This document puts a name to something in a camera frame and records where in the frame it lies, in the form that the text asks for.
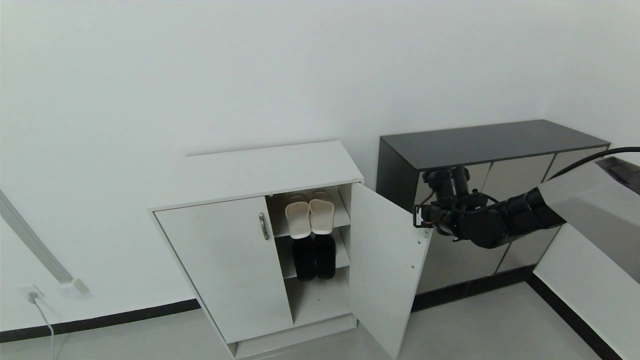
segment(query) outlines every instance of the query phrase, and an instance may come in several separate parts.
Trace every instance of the white cord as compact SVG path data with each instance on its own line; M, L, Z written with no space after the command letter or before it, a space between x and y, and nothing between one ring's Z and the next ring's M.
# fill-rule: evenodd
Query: white cord
M45 323L47 323L47 326L49 327L49 330L51 331L51 360L56 360L54 351L53 351L53 327L51 326L51 324L49 324L49 321L47 321L46 316L44 316L44 313L42 312L42 309L40 309L40 305L38 305L38 301L37 301L38 295L35 294L35 296L33 297L33 302L31 302L33 305L35 305L38 308L38 311L40 312L40 315L42 315L42 319L44 320Z

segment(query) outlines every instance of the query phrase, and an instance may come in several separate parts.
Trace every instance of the white slipper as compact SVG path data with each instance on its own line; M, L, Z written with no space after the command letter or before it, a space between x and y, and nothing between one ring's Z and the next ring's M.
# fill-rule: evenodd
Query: white slipper
M287 225L289 225L289 236L292 239L306 238L311 235L307 198L303 195L294 195L289 200L291 203L284 209Z
M318 235L331 234L333 231L333 199L326 192L315 192L309 202L311 231Z

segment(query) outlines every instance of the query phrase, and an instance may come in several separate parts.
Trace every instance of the cabinet top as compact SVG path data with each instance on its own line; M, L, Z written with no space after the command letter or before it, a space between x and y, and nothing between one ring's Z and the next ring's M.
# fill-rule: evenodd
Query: cabinet top
M610 145L547 120L380 137L417 170L471 165Z
M187 156L168 161L151 185L152 211L357 183L364 178L341 142Z

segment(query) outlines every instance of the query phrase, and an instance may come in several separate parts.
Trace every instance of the electrical outlet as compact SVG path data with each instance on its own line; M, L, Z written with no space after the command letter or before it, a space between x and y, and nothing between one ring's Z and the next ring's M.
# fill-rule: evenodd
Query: electrical outlet
M38 298L44 297L44 294L42 293L42 291L40 291L40 289L38 289L34 284L25 285L25 286L16 286L16 289L20 292L22 297L24 297L24 299L27 301L29 300L29 293L32 291L38 294Z

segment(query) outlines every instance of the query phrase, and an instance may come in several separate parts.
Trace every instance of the black cabinet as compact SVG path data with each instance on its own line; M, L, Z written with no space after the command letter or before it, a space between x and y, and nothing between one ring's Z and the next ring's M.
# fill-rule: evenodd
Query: black cabinet
M430 193L420 176L424 171L465 165L470 189L504 200L609 145L547 120L381 136L376 191L411 211ZM496 249L434 234L418 293L531 268L556 233L557 229L538 231Z

